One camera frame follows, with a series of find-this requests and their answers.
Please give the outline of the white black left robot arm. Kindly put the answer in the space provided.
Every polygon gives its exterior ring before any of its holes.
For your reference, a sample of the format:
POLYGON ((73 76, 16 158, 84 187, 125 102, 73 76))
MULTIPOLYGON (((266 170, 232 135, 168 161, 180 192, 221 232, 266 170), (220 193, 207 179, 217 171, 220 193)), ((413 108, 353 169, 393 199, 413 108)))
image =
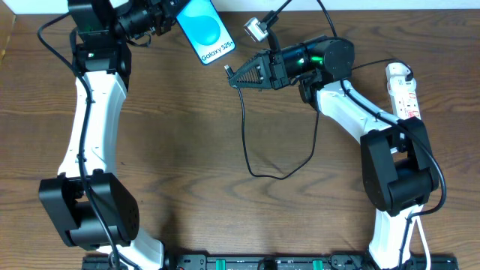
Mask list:
POLYGON ((184 1, 69 1, 76 111, 55 178, 40 182, 39 199, 69 247, 107 255, 104 269, 175 269, 176 258, 140 226, 137 201, 116 175, 119 116, 128 93, 131 47, 176 23, 184 1))

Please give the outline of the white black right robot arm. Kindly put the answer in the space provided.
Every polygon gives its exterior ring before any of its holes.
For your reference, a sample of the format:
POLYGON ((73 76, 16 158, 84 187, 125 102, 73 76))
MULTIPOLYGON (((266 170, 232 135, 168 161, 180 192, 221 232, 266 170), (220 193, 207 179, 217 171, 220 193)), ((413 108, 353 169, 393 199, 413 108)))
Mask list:
POLYGON ((306 104, 359 143, 364 190, 376 209, 373 238, 361 265, 418 268, 409 247, 413 230, 421 227, 431 194, 446 191, 446 180, 419 115, 416 81, 408 65, 388 62, 392 110, 386 112, 350 83, 354 59, 353 43, 341 37, 322 35, 283 49, 270 40, 268 49, 226 73, 238 91, 298 86, 306 104))

